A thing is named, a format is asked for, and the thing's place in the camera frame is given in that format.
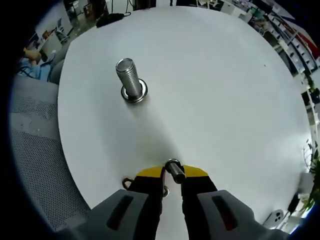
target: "white round table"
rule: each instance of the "white round table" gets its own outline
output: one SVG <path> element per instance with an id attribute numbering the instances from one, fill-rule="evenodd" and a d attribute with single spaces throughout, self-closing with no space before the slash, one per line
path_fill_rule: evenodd
<path id="1" fill-rule="evenodd" d="M 125 103 L 115 65 L 131 58 L 149 88 Z M 170 158 L 205 170 L 263 222 L 287 209 L 311 139 L 286 65 L 249 25 L 195 7 L 139 10 L 70 45 L 58 120 L 72 177 L 93 208 L 123 177 Z M 166 178 L 157 239 L 188 239 L 180 186 Z"/>

